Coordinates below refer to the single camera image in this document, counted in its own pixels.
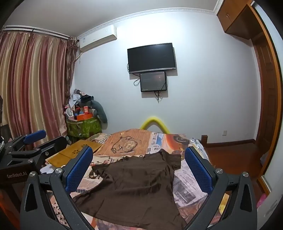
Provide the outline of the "pile of papers and clutter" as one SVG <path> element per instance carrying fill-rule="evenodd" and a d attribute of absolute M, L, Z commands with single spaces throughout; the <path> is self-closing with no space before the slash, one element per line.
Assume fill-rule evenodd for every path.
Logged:
<path fill-rule="evenodd" d="M 64 115 L 66 118 L 76 117 L 85 113 L 85 103 L 94 99 L 94 96 L 85 94 L 79 89 L 75 89 L 65 106 Z"/>

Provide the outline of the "striped red beige curtain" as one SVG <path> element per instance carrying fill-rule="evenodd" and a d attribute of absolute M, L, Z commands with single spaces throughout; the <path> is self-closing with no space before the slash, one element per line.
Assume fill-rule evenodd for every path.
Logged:
<path fill-rule="evenodd" d="M 1 32 L 1 97 L 3 124 L 16 138 L 39 130 L 47 136 L 36 142 L 67 135 L 64 111 L 71 96 L 76 37 Z"/>

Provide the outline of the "orange box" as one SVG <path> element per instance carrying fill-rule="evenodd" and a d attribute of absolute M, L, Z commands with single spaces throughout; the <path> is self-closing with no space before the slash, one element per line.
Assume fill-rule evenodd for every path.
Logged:
<path fill-rule="evenodd" d="M 88 114 L 80 114 L 77 115 L 76 117 L 77 117 L 77 121 L 83 121 L 92 118 L 93 115 L 91 113 L 88 113 Z"/>

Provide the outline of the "small red box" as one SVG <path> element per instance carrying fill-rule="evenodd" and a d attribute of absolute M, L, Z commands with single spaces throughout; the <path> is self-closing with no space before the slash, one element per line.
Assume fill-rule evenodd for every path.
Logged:
<path fill-rule="evenodd" d="M 84 109 L 84 114 L 89 114 L 88 106 L 84 106 L 83 109 Z"/>

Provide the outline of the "newspaper print bed sheet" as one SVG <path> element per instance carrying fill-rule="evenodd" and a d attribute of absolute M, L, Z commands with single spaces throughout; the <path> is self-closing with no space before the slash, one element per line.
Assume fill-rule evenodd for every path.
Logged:
<path fill-rule="evenodd" d="M 196 139 L 130 129 L 89 141 L 101 148 L 71 198 L 95 229 L 183 229 L 208 196 L 184 159 L 187 147 L 206 157 Z"/>

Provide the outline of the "wooden bed post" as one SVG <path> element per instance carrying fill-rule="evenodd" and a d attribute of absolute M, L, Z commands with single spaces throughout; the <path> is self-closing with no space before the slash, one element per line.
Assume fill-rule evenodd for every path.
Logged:
<path fill-rule="evenodd" d="M 207 146 L 207 141 L 208 141 L 208 136 L 207 135 L 202 135 L 201 136 L 201 140 L 200 140 L 202 146 L 206 147 Z"/>

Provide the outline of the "brown wooden door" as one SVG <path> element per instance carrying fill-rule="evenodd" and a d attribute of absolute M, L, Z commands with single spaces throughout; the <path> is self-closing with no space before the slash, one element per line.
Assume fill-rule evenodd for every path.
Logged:
<path fill-rule="evenodd" d="M 267 152 L 260 176 L 264 176 L 274 156 L 282 125 L 282 38 L 264 5 L 251 6 L 262 28 L 252 39 L 261 76 L 261 118 L 257 144 Z"/>

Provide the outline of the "small black wall monitor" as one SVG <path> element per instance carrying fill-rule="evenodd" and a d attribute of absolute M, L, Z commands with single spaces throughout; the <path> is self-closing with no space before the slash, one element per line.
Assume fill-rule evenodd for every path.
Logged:
<path fill-rule="evenodd" d="M 167 90 L 167 78 L 164 71 L 140 74 L 141 92 L 155 92 Z"/>

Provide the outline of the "yellow foam arch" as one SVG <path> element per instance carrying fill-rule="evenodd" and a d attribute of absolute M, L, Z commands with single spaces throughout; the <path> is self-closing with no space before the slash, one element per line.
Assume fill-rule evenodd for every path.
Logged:
<path fill-rule="evenodd" d="M 142 123 L 140 129 L 147 130 L 151 125 L 155 125 L 155 126 L 159 127 L 159 129 L 164 134 L 170 134 L 170 131 L 167 128 L 167 126 L 162 122 L 162 120 L 160 120 L 159 118 L 157 118 L 155 116 L 151 116 L 148 119 L 146 119 Z"/>

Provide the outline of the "green patterned storage bag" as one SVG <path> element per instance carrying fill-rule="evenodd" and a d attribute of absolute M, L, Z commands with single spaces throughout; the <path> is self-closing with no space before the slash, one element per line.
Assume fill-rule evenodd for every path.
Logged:
<path fill-rule="evenodd" d="M 67 132 L 71 142 L 89 137 L 102 132 L 102 127 L 98 118 L 92 117 L 82 121 L 67 120 Z"/>

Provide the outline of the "dark brown t-shirt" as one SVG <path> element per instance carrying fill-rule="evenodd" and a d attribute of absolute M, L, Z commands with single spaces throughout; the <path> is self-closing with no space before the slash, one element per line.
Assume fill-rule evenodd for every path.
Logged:
<path fill-rule="evenodd" d="M 103 180 L 73 200 L 81 212 L 110 223 L 183 229 L 186 221 L 173 196 L 174 172 L 180 167 L 180 155 L 165 150 L 94 165 L 92 170 Z"/>

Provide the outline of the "wooden upper wall cabinet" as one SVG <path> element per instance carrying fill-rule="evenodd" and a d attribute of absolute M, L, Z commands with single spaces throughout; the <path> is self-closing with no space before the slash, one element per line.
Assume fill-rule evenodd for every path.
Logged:
<path fill-rule="evenodd" d="M 263 32 L 250 4 L 251 1 L 223 1 L 217 17 L 225 33 L 249 40 Z"/>

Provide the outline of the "white wall air conditioner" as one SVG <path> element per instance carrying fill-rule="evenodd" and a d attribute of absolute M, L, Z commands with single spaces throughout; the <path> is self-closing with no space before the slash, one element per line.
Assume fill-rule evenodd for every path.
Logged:
<path fill-rule="evenodd" d="M 98 46 L 117 40 L 117 30 L 114 25 L 109 25 L 83 38 L 80 38 L 79 40 L 80 50 L 84 53 Z"/>

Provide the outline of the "large black wall television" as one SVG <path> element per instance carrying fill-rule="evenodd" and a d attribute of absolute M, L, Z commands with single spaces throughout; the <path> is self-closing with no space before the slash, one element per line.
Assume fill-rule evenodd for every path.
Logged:
<path fill-rule="evenodd" d="M 176 69 L 172 43 L 134 47 L 128 49 L 127 54 L 129 73 Z"/>

